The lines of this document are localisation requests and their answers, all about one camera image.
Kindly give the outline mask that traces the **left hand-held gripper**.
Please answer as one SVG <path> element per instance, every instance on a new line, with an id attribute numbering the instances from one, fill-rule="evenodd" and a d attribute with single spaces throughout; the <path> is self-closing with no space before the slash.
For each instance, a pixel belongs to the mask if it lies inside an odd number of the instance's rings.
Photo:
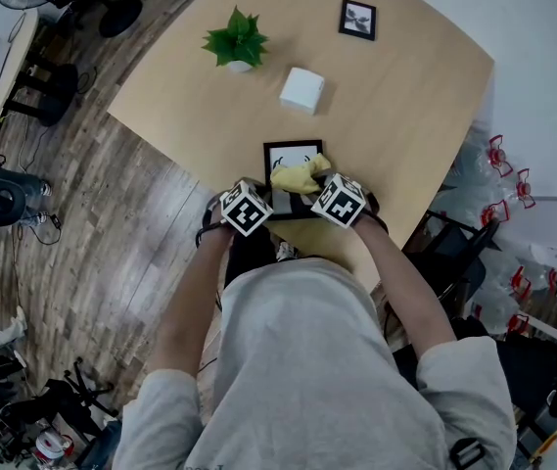
<path id="1" fill-rule="evenodd" d="M 264 191 L 261 183 L 242 178 L 219 196 L 223 219 L 244 237 L 249 237 L 273 215 L 273 208 L 260 195 Z"/>

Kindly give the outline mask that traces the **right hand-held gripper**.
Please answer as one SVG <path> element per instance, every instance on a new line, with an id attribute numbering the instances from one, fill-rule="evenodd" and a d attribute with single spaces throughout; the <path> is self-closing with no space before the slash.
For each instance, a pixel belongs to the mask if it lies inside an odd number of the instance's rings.
<path id="1" fill-rule="evenodd" d="M 349 228 L 367 216 L 378 224 L 380 205 L 374 194 L 356 181 L 335 171 L 323 171 L 314 176 L 320 192 L 311 211 L 328 221 Z"/>

